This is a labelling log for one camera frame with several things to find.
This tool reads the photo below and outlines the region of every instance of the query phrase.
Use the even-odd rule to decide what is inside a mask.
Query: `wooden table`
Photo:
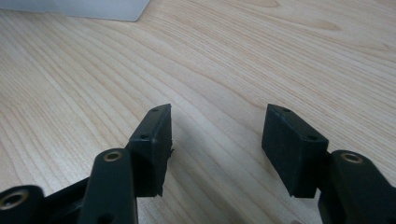
[[[79,181],[170,103],[176,151],[141,223],[320,223],[262,152],[266,106],[396,185],[395,24],[392,0],[152,0],[138,22],[1,10],[0,191]]]

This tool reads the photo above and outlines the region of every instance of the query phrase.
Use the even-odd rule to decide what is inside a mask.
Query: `light wood tabletop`
[[[394,0],[152,0],[138,22],[0,10],[0,191],[51,194],[172,104],[163,197],[140,223],[320,223],[261,149],[268,104],[396,185]]]

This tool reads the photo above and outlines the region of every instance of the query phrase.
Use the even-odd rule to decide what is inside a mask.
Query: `wood grain surface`
[[[170,103],[175,152],[140,223],[320,223],[261,150],[266,106],[396,185],[395,24],[393,0],[152,0],[138,22],[0,10],[0,191],[79,181]]]

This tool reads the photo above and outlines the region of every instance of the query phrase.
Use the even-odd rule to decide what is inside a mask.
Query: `black plastic part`
[[[46,222],[48,224],[76,223],[89,178],[61,189],[48,196],[45,201]]]
[[[98,224],[137,223],[135,197],[162,195],[171,146],[171,106],[152,108],[125,149],[111,149],[98,155],[91,177],[47,198],[36,186],[1,192],[0,223],[76,224],[78,220],[79,223]],[[114,150],[122,153],[122,159],[114,163],[101,160]],[[10,207],[21,198],[20,190],[27,192],[23,195],[28,197],[18,206]]]
[[[93,164],[78,224],[137,223],[134,178],[129,152],[100,153]]]
[[[325,159],[328,144],[323,135],[291,110],[268,105],[262,149],[290,196],[315,197],[316,168]]]
[[[172,154],[171,105],[152,108],[125,149],[132,156],[136,197],[162,196],[167,161]]]
[[[0,193],[1,223],[42,223],[40,208],[43,202],[43,190],[37,186],[19,186],[3,191]]]
[[[330,197],[326,193],[321,193],[318,208],[323,224],[340,224],[346,223],[346,214],[338,197]]]
[[[332,153],[329,167],[346,223],[394,223],[394,188],[370,160],[355,152],[337,150]]]

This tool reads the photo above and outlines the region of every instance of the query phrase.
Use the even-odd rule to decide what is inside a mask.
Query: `screw hole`
[[[353,162],[353,163],[362,163],[363,162],[363,159],[360,156],[352,154],[352,153],[343,153],[343,154],[341,154],[341,157],[344,160]]]
[[[122,154],[118,151],[109,152],[104,156],[105,161],[116,161],[121,158]]]
[[[26,201],[29,196],[29,191],[21,189],[8,194],[0,200],[0,210],[8,210],[16,207]]]
[[[149,136],[147,134],[141,134],[140,138],[145,140],[145,139],[149,139]]]
[[[315,136],[312,136],[312,135],[308,135],[307,137],[308,137],[309,140],[312,140],[312,141],[317,141],[318,140]]]
[[[98,218],[98,224],[109,224],[113,222],[114,216],[112,214],[103,214]]]

